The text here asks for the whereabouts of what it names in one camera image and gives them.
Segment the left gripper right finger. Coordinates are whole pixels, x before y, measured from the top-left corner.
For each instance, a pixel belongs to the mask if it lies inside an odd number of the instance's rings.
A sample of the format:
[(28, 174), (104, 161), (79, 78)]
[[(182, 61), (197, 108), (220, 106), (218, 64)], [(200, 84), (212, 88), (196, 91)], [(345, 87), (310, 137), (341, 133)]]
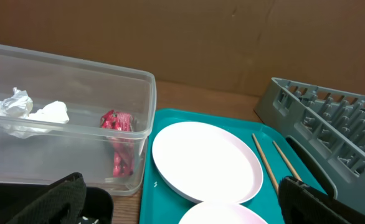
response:
[(278, 204), (286, 224), (365, 224), (365, 215), (292, 177), (278, 186)]

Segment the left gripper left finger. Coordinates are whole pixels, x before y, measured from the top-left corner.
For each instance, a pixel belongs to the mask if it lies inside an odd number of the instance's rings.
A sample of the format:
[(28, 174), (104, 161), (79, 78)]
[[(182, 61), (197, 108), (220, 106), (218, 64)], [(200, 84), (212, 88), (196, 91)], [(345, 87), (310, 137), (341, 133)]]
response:
[(21, 199), (1, 215), (3, 223), (75, 223), (86, 197), (83, 175), (75, 172)]

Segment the red snack wrapper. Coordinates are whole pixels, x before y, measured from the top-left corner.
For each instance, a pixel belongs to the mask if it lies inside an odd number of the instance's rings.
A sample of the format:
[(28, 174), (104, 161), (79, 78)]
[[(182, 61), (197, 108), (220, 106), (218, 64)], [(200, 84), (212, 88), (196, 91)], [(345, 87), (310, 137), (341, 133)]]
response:
[[(110, 110), (101, 117), (100, 127), (115, 131), (133, 131), (134, 117), (129, 113)], [(114, 149), (113, 177), (126, 177), (133, 174), (135, 166), (133, 141), (131, 139), (108, 138)]]

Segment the clear plastic wrap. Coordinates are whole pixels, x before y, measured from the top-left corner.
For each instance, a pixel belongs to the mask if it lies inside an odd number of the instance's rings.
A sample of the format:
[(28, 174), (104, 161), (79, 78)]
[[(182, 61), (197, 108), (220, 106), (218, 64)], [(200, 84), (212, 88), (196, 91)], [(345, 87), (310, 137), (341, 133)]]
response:
[[(45, 105), (42, 109), (38, 109), (35, 113), (32, 113), (34, 103), (27, 92), (25, 90), (19, 90), (16, 87), (12, 90), (14, 94), (10, 98), (0, 101), (0, 116), (59, 124), (67, 124), (69, 122), (67, 106), (64, 102), (54, 101)], [(21, 139), (50, 132), (49, 129), (10, 124), (1, 124), (1, 127), (7, 134)]]

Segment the large white plate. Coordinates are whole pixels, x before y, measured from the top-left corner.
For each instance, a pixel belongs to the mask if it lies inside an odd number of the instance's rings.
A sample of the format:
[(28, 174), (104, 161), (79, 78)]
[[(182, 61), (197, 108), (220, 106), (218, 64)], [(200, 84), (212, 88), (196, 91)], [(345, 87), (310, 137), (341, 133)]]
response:
[(211, 124), (185, 121), (163, 128), (154, 137), (152, 158), (163, 180), (195, 203), (244, 203), (263, 185), (262, 165), (254, 151)]

